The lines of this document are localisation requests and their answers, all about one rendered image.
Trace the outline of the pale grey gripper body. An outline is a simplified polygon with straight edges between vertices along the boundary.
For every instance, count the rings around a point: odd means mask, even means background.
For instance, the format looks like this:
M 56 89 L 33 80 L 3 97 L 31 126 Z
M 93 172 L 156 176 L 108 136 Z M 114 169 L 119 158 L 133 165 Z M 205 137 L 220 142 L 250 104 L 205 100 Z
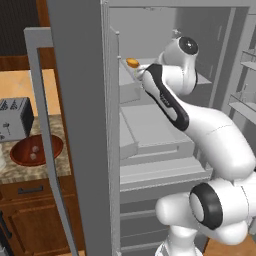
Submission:
M 137 67 L 137 68 L 135 69 L 135 71 L 134 71 L 134 77 L 135 77 L 137 80 L 141 81 L 141 80 L 142 80 L 142 76 L 143 76 L 145 70 L 146 70 L 146 66 L 145 66 L 145 65 L 140 65 L 139 67 Z

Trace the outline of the grey fridge shelf tray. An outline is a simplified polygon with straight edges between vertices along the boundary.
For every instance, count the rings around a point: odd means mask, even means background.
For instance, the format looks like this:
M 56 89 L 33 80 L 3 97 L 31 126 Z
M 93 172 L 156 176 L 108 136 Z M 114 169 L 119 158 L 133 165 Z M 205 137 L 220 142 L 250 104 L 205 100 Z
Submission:
M 144 92 L 134 78 L 134 70 L 129 67 L 125 59 L 119 65 L 120 103 L 128 105 L 149 105 L 154 101 Z M 194 91 L 181 99 L 189 104 L 207 106 L 211 96 L 212 82 L 198 74 L 198 83 Z

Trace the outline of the grey fridge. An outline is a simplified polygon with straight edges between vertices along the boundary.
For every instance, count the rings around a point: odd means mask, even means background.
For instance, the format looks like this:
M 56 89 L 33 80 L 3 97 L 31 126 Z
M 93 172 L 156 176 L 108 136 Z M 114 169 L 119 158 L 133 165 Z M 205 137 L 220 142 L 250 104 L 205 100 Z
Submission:
M 121 111 L 126 106 L 120 103 L 120 60 L 134 58 L 142 65 L 151 64 L 172 39 L 193 39 L 199 47 L 197 83 L 198 74 L 212 82 L 209 104 L 195 106 L 228 116 L 226 105 L 234 88 L 230 77 L 246 15 L 253 6 L 252 0 L 101 0 L 112 256 L 155 256 L 170 229 L 158 220 L 156 204 L 175 195 L 122 204 L 120 168 L 181 159 L 170 153 L 137 157 L 138 143 Z M 203 167 L 210 166 L 195 143 L 191 157 Z M 208 181 L 216 177 L 212 168 Z M 194 243 L 201 253 L 208 239 L 196 234 Z

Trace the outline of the wide grey fridge drawer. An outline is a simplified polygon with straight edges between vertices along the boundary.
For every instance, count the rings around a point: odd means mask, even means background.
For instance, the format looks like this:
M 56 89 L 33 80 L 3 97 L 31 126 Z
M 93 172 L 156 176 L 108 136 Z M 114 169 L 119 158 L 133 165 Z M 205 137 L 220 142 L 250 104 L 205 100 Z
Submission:
M 165 195 L 189 192 L 208 181 L 212 168 L 203 167 L 194 157 L 120 168 L 121 203 L 158 199 Z

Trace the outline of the grey fridge door with shelves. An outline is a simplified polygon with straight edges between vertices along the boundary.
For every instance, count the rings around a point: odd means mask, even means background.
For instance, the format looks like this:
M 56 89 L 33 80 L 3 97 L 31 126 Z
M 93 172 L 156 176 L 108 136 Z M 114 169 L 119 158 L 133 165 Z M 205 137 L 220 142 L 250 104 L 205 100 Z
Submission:
M 230 82 L 228 105 L 230 117 L 240 129 L 247 122 L 256 125 L 256 0 L 250 7 L 243 26 Z

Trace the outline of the red-brown bowl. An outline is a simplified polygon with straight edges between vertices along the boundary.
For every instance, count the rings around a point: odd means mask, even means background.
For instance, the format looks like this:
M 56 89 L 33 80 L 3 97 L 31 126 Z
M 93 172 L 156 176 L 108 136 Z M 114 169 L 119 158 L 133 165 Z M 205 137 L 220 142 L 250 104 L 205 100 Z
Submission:
M 36 160 L 30 159 L 30 154 L 33 153 L 33 146 L 39 147 L 39 152 L 35 153 L 37 154 Z M 42 136 L 40 134 L 33 135 L 16 143 L 10 151 L 10 158 L 13 162 L 21 166 L 34 167 L 44 165 L 46 159 Z

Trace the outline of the silver toaster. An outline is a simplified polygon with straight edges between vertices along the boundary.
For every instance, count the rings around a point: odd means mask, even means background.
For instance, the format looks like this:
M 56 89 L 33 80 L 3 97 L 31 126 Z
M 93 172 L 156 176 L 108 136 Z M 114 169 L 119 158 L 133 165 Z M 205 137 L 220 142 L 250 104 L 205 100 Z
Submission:
M 0 143 L 19 141 L 30 135 L 34 114 L 28 97 L 0 100 Z

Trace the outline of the dark glass wooden cupboard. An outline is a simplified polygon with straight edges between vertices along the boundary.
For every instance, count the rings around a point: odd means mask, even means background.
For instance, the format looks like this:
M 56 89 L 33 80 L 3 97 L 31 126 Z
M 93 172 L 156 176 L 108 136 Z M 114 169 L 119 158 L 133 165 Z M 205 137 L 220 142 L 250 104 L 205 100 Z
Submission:
M 29 70 L 23 30 L 49 26 L 46 0 L 0 0 L 0 71 Z

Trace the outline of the brown wooden drawer front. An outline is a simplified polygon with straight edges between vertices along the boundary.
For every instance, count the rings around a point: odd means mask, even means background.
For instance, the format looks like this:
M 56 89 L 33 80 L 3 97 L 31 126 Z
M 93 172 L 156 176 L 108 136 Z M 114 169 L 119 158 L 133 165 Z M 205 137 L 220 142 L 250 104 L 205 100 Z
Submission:
M 63 194 L 72 194 L 75 191 L 74 183 L 71 176 L 61 176 L 58 178 L 58 181 Z M 36 188 L 40 185 L 44 186 L 44 190 L 42 192 L 31 194 L 18 194 L 18 188 Z M 0 185 L 0 198 L 3 201 L 20 200 L 24 198 L 44 197 L 51 195 L 52 190 L 48 179 L 30 180 L 25 182 Z

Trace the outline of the brown wooden cupboard door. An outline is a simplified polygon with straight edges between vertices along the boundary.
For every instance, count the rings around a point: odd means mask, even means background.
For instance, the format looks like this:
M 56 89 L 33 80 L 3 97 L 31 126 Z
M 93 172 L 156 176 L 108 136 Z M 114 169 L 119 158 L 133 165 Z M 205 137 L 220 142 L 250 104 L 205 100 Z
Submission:
M 14 256 L 56 256 L 70 248 L 52 197 L 0 204 Z

